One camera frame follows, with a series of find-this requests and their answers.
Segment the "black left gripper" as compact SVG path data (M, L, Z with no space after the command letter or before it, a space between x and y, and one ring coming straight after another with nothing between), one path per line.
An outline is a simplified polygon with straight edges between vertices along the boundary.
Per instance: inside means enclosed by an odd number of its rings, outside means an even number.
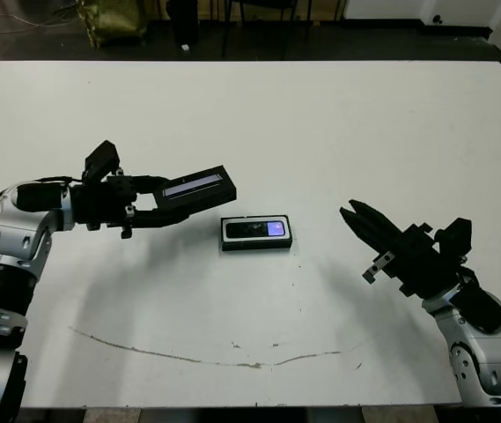
M75 223L97 231L102 224L120 227L122 239L132 237L132 227L161 228L181 223L189 214L181 209L152 209L135 211L137 194L153 194L166 183L161 176L130 176L123 174L103 176L82 175L79 184L72 187L72 218Z

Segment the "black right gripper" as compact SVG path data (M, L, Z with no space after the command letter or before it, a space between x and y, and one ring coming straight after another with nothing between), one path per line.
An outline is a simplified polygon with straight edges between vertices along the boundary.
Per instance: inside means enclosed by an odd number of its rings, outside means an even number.
M405 296L414 294L423 300L459 283L457 263L434 248L435 241L429 236L431 227L428 224L413 224L401 231L370 205L355 199L349 204L353 211L343 207L339 210L344 222L358 239L378 252L363 273L368 283L373 283L376 274L382 271L402 282L400 291Z

